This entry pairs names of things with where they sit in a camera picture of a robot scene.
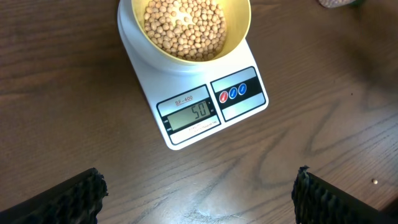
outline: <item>button label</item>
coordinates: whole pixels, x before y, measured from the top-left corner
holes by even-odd
[[[231,100],[233,100],[233,99],[236,98],[236,95],[238,95],[238,89],[236,89],[236,87],[232,87],[232,88],[229,90],[229,98],[230,98]]]
[[[240,86],[239,86],[239,95],[245,94],[246,90],[247,90],[246,84],[244,84],[244,83],[240,84]]]
[[[228,99],[228,92],[227,91],[223,91],[220,94],[220,98],[219,98],[220,103],[225,103],[227,99]]]

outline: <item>brown wooden surface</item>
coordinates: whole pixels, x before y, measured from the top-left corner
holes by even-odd
[[[268,109],[175,152],[120,41],[117,1],[1,1],[0,210],[90,167],[108,183],[100,223],[293,223],[304,164],[374,208],[396,199],[398,2],[251,3]]]

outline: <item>scale platform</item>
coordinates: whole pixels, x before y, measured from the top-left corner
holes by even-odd
[[[185,66],[162,55],[121,0],[122,42],[166,145],[187,147],[267,108],[269,100],[246,40],[213,63]]]

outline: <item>digital scale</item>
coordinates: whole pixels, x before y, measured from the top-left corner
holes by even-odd
[[[214,63],[181,65],[146,39],[131,0],[120,1],[118,26],[169,148],[182,149],[267,108],[266,89],[246,40]]]

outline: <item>yellow bowl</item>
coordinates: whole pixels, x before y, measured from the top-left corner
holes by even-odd
[[[174,57],[173,55],[168,54],[167,52],[164,52],[147,36],[144,30],[144,13],[146,12],[146,7],[148,6],[149,1],[151,0],[131,0],[132,11],[141,32],[145,35],[147,40],[155,48],[157,48],[157,50],[162,52],[162,54],[164,54],[167,58],[169,58],[173,62],[177,62],[183,65],[198,65],[199,63],[203,64],[213,62],[229,54],[242,42],[242,40],[244,40],[246,34],[248,34],[249,31],[251,20],[250,0],[217,0],[217,3],[220,4],[223,8],[225,22],[227,25],[227,35],[222,51],[213,60],[207,62],[192,62],[184,59],[179,59],[177,57]]]

